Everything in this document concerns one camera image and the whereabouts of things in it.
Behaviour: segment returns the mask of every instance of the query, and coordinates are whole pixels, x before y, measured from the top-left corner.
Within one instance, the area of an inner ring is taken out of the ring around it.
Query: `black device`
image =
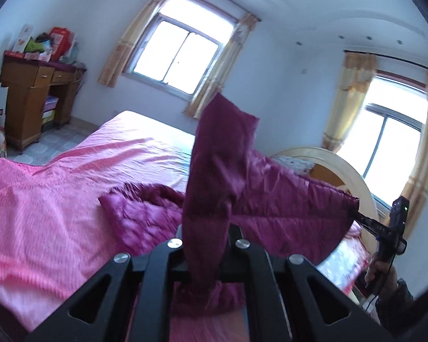
[[[402,255],[405,252],[407,242],[403,239],[403,234],[406,228],[408,210],[409,200],[400,196],[391,206],[390,223],[388,226],[363,216],[361,213],[357,214],[356,221],[374,235],[379,242],[377,251],[378,261],[391,264],[395,255]],[[379,294],[386,279],[387,274],[380,273],[371,283],[366,285],[366,291],[372,294]]]
[[[378,239],[383,258],[402,245],[405,250],[408,207],[403,197],[395,201],[393,227],[355,212]],[[173,283],[190,282],[182,243],[174,238],[145,256],[116,255],[26,342],[117,342],[124,341],[128,329],[130,342],[167,341]],[[270,257],[235,225],[229,229],[219,280],[244,283],[251,342],[347,342],[354,335],[356,342],[394,340],[305,257]]]

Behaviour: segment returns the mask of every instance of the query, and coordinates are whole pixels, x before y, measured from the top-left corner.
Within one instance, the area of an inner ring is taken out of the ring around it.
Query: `curtain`
[[[373,54],[346,53],[339,88],[336,93],[322,148],[336,153],[354,124],[377,70]]]
[[[117,80],[124,70],[138,40],[152,18],[154,18],[167,1],[168,0],[151,0],[142,11],[140,11],[108,58],[100,74],[98,83],[108,87],[116,86]]]
[[[218,92],[222,92],[231,68],[236,62],[249,33],[254,29],[258,19],[246,13],[235,26],[233,33],[214,63],[208,76],[195,93],[184,113],[189,117],[199,119],[202,110]]]
[[[428,74],[426,92],[428,98]],[[410,201],[404,234],[404,236],[408,238],[422,213],[428,195],[428,115],[426,117],[426,124],[423,129],[413,171],[401,195]]]

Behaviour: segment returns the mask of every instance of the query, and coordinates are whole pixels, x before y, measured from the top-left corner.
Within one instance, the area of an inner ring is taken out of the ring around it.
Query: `human hand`
[[[397,289],[398,289],[398,275],[396,273],[395,267],[387,262],[382,262],[377,260],[377,252],[373,254],[371,261],[369,262],[368,271],[365,275],[365,282],[372,282],[377,274],[380,271],[384,274],[388,273],[387,280],[385,280],[385,284],[379,292],[379,298],[382,300],[386,300],[389,298]]]

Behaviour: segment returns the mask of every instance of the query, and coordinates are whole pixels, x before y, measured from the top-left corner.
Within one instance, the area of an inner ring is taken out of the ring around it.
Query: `pink cloth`
[[[184,191],[192,144],[127,111],[46,166],[0,159],[0,302],[34,329],[117,252],[98,197],[126,181]]]

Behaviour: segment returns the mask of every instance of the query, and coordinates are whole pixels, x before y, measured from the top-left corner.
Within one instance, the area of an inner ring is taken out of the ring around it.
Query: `metal screw head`
[[[114,256],[114,262],[117,264],[123,264],[124,262],[127,262],[129,258],[130,255],[128,253],[118,253]]]
[[[176,249],[183,245],[183,241],[179,238],[173,238],[168,241],[167,245],[172,249]]]
[[[288,260],[291,264],[301,265],[304,262],[304,257],[302,255],[290,255]]]
[[[251,246],[251,242],[249,242],[247,239],[238,239],[235,242],[235,246],[237,246],[239,249],[246,249]]]

